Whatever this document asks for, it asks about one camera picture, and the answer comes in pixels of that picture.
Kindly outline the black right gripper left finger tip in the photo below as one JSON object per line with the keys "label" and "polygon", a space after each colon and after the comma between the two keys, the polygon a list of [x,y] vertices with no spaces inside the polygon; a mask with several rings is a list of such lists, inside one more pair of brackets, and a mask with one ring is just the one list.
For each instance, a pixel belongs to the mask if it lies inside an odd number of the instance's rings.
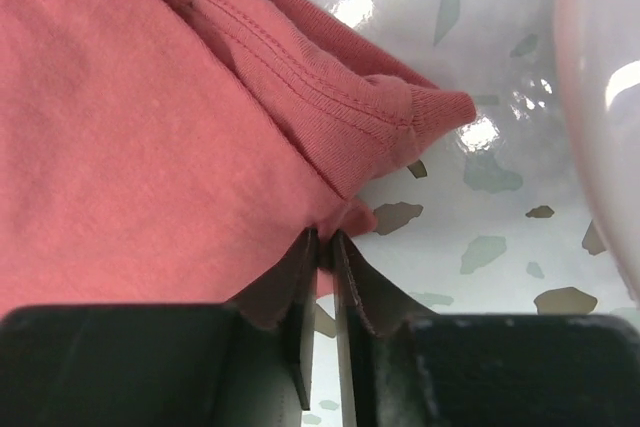
{"label": "black right gripper left finger tip", "polygon": [[1,321],[5,426],[296,426],[319,242],[208,304],[25,306]]}

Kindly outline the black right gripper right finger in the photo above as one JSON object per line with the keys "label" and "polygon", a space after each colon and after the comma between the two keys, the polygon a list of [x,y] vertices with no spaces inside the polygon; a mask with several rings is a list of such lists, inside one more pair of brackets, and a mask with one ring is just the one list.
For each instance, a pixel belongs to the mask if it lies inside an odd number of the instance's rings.
{"label": "black right gripper right finger", "polygon": [[347,426],[635,426],[639,334],[608,315],[437,314],[331,240]]}

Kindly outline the red t-shirt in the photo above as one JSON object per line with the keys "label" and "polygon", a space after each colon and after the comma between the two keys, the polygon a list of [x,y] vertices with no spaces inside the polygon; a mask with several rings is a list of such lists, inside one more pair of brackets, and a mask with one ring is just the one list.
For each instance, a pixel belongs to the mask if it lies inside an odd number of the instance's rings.
{"label": "red t-shirt", "polygon": [[224,301],[475,116],[306,0],[1,0],[1,309]]}

